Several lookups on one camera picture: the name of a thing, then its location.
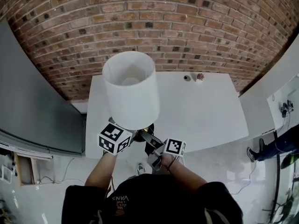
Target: person's leg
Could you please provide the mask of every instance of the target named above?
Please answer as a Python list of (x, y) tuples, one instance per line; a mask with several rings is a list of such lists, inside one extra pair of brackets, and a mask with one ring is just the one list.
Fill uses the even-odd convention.
[(252, 156), (254, 157), (255, 160), (263, 161), (263, 160), (272, 158), (273, 156), (275, 156), (277, 154), (287, 153), (294, 149), (296, 149), (296, 147), (294, 146), (294, 143), (293, 143), (291, 137), (286, 132), (283, 135), (281, 135), (280, 137), (278, 137), (277, 140), (266, 145), (263, 148), (263, 151), (261, 151), (259, 153), (255, 153), (252, 150), (249, 150), (249, 152), (252, 154)]

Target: white table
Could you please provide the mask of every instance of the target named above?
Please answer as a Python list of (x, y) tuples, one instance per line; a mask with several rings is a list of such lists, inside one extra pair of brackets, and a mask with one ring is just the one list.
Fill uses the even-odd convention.
[[(190, 72), (158, 72), (160, 114), (155, 136), (161, 140), (184, 140), (185, 152), (225, 144), (248, 136), (241, 103), (228, 74), (204, 73), (202, 83), (184, 76)], [(88, 158), (100, 158), (103, 150), (97, 147), (97, 133), (110, 118), (102, 75), (93, 76), (87, 111), (86, 149)], [(144, 156), (144, 143), (133, 143), (118, 155), (120, 159)]]

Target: floor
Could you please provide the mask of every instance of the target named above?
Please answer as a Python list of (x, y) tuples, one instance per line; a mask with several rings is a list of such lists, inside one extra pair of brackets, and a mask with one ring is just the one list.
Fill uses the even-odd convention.
[[(265, 143), (272, 137), (267, 136)], [(225, 145), (185, 154), (185, 164), (193, 172), (207, 181), (223, 182), (244, 214), (245, 224), (266, 223), (275, 192), (276, 159), (257, 162), (251, 175), (251, 184), (237, 194), (249, 183), (249, 174), (255, 167), (246, 156), (246, 148), (258, 150), (258, 139), (243, 143), (232, 142)], [(70, 157), (55, 157), (55, 180), (60, 181)], [(114, 185), (118, 186), (129, 176), (135, 174), (134, 163), (119, 160), (113, 173)], [(96, 165), (97, 160), (75, 158), (69, 165), (65, 179), (80, 179), (83, 182)], [(0, 182), (0, 195), (15, 214), (19, 224), (57, 224), (61, 222), (61, 211), (65, 189), (69, 185), (82, 185), (80, 181), (70, 180), (61, 184), (42, 184), (38, 186), (19, 187), (14, 177), (11, 184)]]

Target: sneaker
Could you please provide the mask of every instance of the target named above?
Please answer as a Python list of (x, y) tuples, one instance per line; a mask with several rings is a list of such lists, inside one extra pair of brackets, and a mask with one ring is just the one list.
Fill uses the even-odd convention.
[(253, 154), (251, 153), (252, 150), (250, 147), (247, 148), (247, 156), (250, 158), (251, 162), (254, 162), (256, 159), (254, 158)]
[(136, 167), (137, 175), (145, 174), (145, 167), (142, 163), (138, 163)]
[(260, 152), (263, 151), (263, 149), (265, 148), (265, 143), (263, 141), (263, 139), (260, 139)]

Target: gray wall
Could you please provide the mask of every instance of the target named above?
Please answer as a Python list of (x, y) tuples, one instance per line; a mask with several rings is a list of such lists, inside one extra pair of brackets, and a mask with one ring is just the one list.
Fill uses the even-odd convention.
[(7, 21), (0, 23), (0, 131), (74, 153), (85, 139), (83, 117), (34, 67)]

